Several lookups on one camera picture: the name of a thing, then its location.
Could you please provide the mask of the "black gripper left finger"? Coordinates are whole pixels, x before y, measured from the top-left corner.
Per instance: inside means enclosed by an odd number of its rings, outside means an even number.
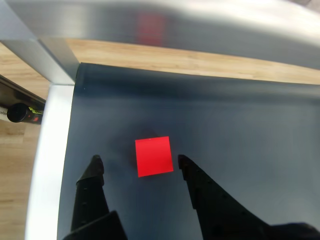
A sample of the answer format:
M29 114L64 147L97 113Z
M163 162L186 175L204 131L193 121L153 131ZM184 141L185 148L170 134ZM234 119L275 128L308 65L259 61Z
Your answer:
M70 233L65 240L126 240L118 213L110 211L105 198L104 165L94 155L76 182Z

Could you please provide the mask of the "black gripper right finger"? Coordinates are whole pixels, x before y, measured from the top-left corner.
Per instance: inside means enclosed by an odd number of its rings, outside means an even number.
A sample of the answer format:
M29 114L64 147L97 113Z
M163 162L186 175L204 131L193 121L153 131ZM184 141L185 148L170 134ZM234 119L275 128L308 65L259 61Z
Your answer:
M195 162L178 156L204 240L274 240L271 227L248 211Z

